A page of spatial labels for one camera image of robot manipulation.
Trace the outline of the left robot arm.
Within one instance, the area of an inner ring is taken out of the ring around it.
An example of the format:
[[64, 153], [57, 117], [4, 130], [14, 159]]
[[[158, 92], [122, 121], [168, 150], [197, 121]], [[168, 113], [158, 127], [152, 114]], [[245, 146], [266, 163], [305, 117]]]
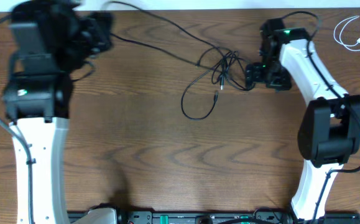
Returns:
[[16, 157], [17, 222], [68, 223], [63, 150], [70, 123], [71, 74], [108, 51], [113, 16], [79, 16], [68, 1], [26, 1], [11, 11], [23, 71], [10, 71], [3, 102]]

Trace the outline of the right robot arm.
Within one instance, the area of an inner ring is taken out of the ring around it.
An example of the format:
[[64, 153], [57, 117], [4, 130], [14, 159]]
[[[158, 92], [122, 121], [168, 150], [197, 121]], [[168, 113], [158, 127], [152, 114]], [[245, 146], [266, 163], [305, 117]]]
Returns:
[[245, 84], [289, 90], [295, 83], [306, 103], [297, 134], [303, 170], [291, 200], [294, 222], [322, 223], [331, 186], [360, 147], [360, 95], [350, 95], [331, 76], [304, 28], [287, 28], [283, 18], [261, 25], [262, 61], [248, 65]]

